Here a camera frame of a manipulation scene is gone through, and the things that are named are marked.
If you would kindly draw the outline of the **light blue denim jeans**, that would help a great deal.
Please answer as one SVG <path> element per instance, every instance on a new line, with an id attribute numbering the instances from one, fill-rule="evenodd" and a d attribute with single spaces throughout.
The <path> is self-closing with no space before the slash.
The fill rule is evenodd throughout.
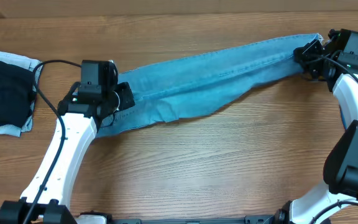
<path id="1" fill-rule="evenodd" d="M 126 71 L 119 81 L 129 84 L 135 105 L 105 118 L 97 137 L 213 114 L 254 87 L 301 73 L 293 51 L 322 39 L 290 35 Z"/>

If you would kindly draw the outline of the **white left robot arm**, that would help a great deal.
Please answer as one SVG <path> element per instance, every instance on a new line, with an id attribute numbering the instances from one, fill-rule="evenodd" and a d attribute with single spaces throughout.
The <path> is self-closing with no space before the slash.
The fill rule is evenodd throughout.
<path id="1" fill-rule="evenodd" d="M 36 175 L 18 201 L 3 202 L 0 223 L 107 223 L 103 215 L 71 214 L 73 186 L 102 120 L 134 105 L 126 82 L 74 83 L 58 104 L 57 127 Z"/>

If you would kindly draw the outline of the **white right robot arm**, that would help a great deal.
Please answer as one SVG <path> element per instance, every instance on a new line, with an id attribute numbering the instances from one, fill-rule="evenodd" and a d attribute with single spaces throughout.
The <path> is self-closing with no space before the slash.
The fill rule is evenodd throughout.
<path id="1" fill-rule="evenodd" d="M 326 44 L 314 40 L 293 53 L 313 78 L 322 78 L 338 100 L 345 129 L 323 168 L 323 180 L 274 215 L 245 218 L 245 223 L 330 223 L 349 205 L 358 207 L 358 33 L 341 30 Z"/>

